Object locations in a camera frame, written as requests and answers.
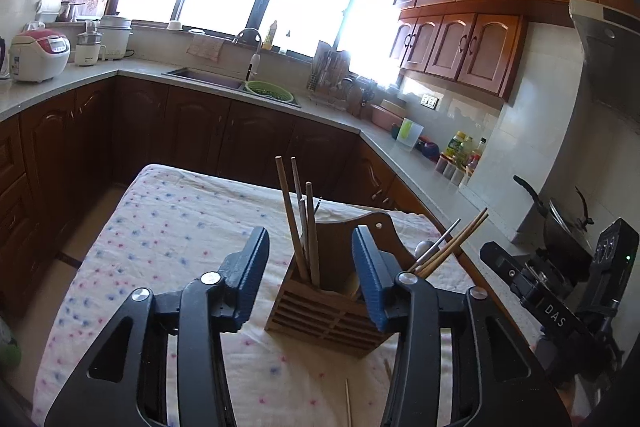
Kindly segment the small white cooker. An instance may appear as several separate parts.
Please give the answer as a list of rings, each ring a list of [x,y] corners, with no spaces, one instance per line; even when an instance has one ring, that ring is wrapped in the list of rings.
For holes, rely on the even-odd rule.
[[[79,67],[96,65],[104,45],[99,32],[81,32],[77,37],[74,62]]]

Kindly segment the hanging dish cloth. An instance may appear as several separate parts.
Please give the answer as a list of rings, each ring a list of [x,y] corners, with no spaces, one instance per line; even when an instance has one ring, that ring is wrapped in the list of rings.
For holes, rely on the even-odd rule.
[[[204,60],[217,63],[226,40],[209,35],[194,35],[186,53]]]

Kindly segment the silver spoon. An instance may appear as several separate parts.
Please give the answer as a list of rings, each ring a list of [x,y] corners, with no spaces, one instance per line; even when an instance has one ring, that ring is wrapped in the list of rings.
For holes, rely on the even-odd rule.
[[[414,257],[422,257],[431,247],[433,243],[431,241],[421,241],[416,248],[414,248]]]

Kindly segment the pink basin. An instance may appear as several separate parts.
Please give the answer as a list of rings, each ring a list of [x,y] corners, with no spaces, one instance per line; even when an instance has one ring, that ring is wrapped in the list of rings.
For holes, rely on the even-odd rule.
[[[394,126],[400,127],[404,118],[382,106],[373,104],[371,106],[371,121],[375,126],[390,131]]]

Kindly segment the oil bottles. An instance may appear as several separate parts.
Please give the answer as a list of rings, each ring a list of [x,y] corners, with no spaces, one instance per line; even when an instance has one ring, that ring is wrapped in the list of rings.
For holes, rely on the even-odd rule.
[[[475,142],[471,135],[458,131],[448,142],[444,156],[457,167],[474,170],[482,157],[487,140]]]

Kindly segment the green lid white container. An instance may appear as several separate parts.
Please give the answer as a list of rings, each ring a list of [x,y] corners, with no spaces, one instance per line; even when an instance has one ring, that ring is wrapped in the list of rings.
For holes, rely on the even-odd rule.
[[[418,143],[422,132],[422,124],[418,124],[409,118],[405,118],[399,127],[396,142],[407,147],[409,150],[412,150],[413,147],[416,146],[416,143]]]

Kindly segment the white floral tablecloth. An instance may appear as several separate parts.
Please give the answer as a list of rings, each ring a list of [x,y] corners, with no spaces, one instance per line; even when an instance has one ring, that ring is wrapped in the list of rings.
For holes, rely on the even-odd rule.
[[[376,426],[394,340],[362,359],[267,332],[293,256],[281,193],[151,165],[127,188],[75,275],[51,327],[32,400],[42,425],[94,337],[138,287],[178,291],[265,228],[270,253],[252,314],[222,351],[241,426]]]

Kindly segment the green colander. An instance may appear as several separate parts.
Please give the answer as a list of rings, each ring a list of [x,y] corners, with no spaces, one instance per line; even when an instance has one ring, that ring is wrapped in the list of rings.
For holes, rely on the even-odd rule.
[[[250,80],[245,83],[245,90],[278,102],[292,103],[294,101],[294,95],[290,91],[270,82]]]

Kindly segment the large white rice cooker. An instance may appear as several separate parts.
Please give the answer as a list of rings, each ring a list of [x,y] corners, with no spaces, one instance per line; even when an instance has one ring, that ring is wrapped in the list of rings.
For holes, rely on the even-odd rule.
[[[122,60],[127,53],[131,35],[130,18],[119,15],[104,15],[99,22],[102,35],[103,60]]]

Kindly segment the yellow detergent bottle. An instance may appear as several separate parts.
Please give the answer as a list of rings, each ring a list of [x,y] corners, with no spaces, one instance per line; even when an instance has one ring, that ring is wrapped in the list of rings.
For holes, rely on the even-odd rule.
[[[269,26],[266,38],[262,43],[262,48],[264,50],[270,50],[272,48],[273,39],[274,39],[274,36],[276,35],[277,29],[278,29],[278,22],[274,20]]]

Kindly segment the paper towel roll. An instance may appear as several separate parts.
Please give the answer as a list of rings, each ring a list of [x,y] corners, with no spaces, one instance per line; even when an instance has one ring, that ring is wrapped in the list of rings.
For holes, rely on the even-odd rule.
[[[61,0],[39,0],[36,7],[35,20],[43,23],[53,23],[61,11]]]

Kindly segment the white red rice cooker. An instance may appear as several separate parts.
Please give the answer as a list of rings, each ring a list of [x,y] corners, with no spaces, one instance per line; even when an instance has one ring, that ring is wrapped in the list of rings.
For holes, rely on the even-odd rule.
[[[43,82],[63,72],[70,40],[50,29],[23,31],[13,38],[9,56],[14,81]]]

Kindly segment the dish drying rack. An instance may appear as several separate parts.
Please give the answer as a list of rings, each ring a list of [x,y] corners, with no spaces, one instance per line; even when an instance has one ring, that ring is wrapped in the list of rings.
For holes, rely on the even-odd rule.
[[[364,88],[350,71],[350,55],[329,43],[319,41],[306,89],[311,101],[359,115],[363,108]]]

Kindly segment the black wok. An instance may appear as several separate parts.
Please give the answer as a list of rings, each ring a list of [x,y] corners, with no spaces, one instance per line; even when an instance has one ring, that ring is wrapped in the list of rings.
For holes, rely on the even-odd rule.
[[[586,236],[587,228],[594,221],[589,216],[585,196],[575,187],[582,202],[582,217],[574,217],[552,197],[544,202],[533,187],[514,174],[513,181],[529,194],[544,218],[544,255],[565,280],[573,285],[589,279],[592,262],[591,247]]]

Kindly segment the wooden utensil holder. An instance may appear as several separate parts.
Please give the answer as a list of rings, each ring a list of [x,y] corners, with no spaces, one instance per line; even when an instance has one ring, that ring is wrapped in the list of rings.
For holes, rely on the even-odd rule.
[[[311,345],[363,358],[390,338],[378,331],[360,294],[350,238],[364,225],[376,245],[396,257],[403,268],[413,255],[401,242],[390,214],[369,212],[317,225],[319,283],[305,280],[292,261],[274,300],[265,329]]]

